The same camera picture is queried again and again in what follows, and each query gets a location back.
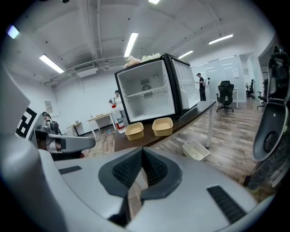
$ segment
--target black office chair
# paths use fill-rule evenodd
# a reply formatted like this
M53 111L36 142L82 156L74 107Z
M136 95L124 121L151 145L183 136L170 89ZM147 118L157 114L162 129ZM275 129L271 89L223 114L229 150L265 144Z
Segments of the black office chair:
M262 107L262 111L264 111L264 107L265 107L265 104L266 104L266 102L267 102L268 79L266 79L266 80L264 81L264 95L261 96L261 93L262 93L262 92L260 92L260 91L258 91L258 93L260 94L260 95L258 96L258 98L259 98L260 100L262 100L263 103L262 103L262 105L257 106L257 109L258 109L259 107Z
M251 97L251 98L255 98L255 96L253 95L254 93L254 79L252 79L251 81L251 87L246 86L246 96L247 97Z
M222 103L222 106L219 106L217 108L217 112L221 109L225 109L226 114L227 114L228 109L234 112L233 108L228 107L232 103L232 91L234 89L234 85L229 84L229 81L224 82L224 83L222 82L222 84L218 86L218 89L219 89L220 97L218 97L218 93L217 93L217 101Z

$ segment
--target glass partition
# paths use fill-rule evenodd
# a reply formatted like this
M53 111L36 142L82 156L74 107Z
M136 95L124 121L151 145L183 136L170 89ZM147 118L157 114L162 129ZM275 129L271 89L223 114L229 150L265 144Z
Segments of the glass partition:
M199 81L196 76L201 73L204 79L209 78L209 95L210 100L216 100L216 92L218 84L221 81L230 81L231 84L237 88L238 101L244 102L246 99L245 80L243 75L242 63L239 56L232 56L228 58L221 58L206 62L204 64L192 67L195 81ZM233 92L234 101L237 99L236 92Z

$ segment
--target ceiling light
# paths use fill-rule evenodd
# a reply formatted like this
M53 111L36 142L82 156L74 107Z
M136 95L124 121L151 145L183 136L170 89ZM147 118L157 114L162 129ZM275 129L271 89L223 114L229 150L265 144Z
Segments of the ceiling light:
M148 0L151 3L157 4L160 0Z
M206 62L206 63L208 63L208 62ZM201 65L206 64L206 63L199 64L199 65L197 65L196 67L201 66Z
M137 36L138 36L138 33L134 33L134 32L131 33L131 36L130 36L129 42L127 44L127 48L126 48L124 57L129 57L130 56L131 50L132 50L133 45L134 45L134 43L135 43L135 41L137 39Z
M231 38L231 37L233 37L233 36L234 36L233 34L230 34L230 35L227 35L227 36L221 37L221 38L219 38L219 39L216 39L216 40L214 40L214 41L211 41L211 42L209 42L208 44L214 44L214 43L216 43L216 42L218 42L218 41L221 41L221 40L224 40L224 39L228 39L228 38Z
M7 34L10 35L10 37L14 39L19 34L19 31L12 25L8 29Z
M50 66L51 68L53 68L55 71L57 71L58 73L63 73L64 71L57 66L51 59L49 59L45 54L43 54L41 57L39 57L39 59L41 59L43 62L45 62L48 66Z
M193 53L193 50L190 50L186 54L183 54L182 56L178 57L178 59L181 59L182 57L185 57L185 56L187 56L188 54L191 54L191 53Z
M226 59L226 58L230 58L230 57L234 57L234 56L228 56L228 57L225 57L225 58L220 58L220 60L223 60L223 59Z

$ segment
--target white plastic container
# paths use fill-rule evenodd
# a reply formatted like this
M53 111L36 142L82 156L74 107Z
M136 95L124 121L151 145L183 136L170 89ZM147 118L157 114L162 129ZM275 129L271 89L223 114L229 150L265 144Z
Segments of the white plastic container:
M193 158L198 161L205 161L209 155L209 151L201 146L197 141L191 141L188 144L182 146L183 153L189 158Z

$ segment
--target sign on wall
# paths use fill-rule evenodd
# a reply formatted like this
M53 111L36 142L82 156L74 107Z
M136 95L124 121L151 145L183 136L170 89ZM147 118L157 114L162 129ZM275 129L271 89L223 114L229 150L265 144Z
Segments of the sign on wall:
M49 113L52 113L53 112L53 107L51 105L51 101L45 101L45 109L46 109L46 112L49 114Z
M240 77L237 68L233 68L232 69L232 74L233 74L234 78L239 78Z

